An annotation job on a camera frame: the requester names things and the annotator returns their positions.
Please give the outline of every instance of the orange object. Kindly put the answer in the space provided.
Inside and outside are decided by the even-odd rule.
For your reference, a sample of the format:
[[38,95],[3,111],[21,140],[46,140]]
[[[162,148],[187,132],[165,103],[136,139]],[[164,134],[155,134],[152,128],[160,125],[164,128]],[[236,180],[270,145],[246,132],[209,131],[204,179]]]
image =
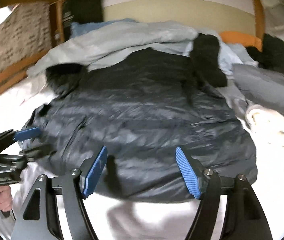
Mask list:
[[262,41],[258,37],[240,32],[221,32],[220,36],[224,43],[239,43],[244,47],[254,46],[262,51]]

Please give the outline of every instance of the human hand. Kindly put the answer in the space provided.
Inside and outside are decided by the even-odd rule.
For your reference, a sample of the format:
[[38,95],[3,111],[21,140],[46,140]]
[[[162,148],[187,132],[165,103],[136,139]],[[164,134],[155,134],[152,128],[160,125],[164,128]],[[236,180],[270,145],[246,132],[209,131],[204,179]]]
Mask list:
[[10,186],[0,186],[0,210],[10,211],[13,206],[13,198]]

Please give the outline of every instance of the blue gripper pad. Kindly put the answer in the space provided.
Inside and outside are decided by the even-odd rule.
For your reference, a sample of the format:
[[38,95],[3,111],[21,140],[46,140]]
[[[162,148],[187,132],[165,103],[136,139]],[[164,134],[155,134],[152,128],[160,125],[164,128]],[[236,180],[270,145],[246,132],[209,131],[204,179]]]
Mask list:
[[38,127],[33,127],[15,132],[13,141],[25,141],[41,135],[41,130]]
[[98,184],[98,180],[101,177],[103,168],[106,164],[106,160],[107,160],[107,149],[105,146],[103,146],[95,162],[93,163],[90,171],[85,177],[84,188],[82,191],[84,198],[87,198],[89,195],[93,194],[95,187]]
[[193,171],[190,163],[186,159],[186,156],[184,155],[180,147],[175,150],[175,159],[182,173],[184,182],[189,193],[191,195],[194,195],[196,199],[199,199],[201,196],[201,192],[199,189],[198,177],[196,176],[195,172]]

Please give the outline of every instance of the light blue cloth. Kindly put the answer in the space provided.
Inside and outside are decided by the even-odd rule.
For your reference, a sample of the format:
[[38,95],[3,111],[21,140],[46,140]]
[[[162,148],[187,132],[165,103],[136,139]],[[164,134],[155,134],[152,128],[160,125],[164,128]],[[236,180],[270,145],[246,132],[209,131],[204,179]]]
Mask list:
[[79,24],[77,22],[71,23],[71,36],[70,39],[75,38],[77,36],[81,36],[83,34],[89,33],[93,30],[97,30],[99,28],[102,28],[106,25],[109,25],[111,23],[116,22],[134,22],[136,23],[136,20],[133,20],[131,18],[126,18],[122,20],[114,20],[114,21],[107,21],[107,22],[101,22],[101,23],[85,23],[85,24]]

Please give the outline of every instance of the wooden bed frame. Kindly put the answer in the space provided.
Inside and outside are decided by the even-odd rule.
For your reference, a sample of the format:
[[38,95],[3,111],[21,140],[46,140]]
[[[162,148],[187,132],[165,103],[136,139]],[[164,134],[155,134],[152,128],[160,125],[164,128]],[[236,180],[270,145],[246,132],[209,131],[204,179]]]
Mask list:
[[[0,8],[18,3],[33,3],[39,1],[50,4],[51,40],[52,47],[55,47],[56,45],[65,41],[62,24],[62,4],[65,0],[0,0]],[[262,40],[265,31],[264,9],[260,0],[253,0],[253,5],[255,10],[255,35],[257,38]],[[59,41],[56,41],[55,39],[56,34],[59,35]],[[47,54],[47,52],[47,50],[41,51],[14,63],[2,71],[0,73],[0,94],[14,84],[20,82],[22,79],[26,78],[27,68],[30,65],[35,64],[40,58]]]

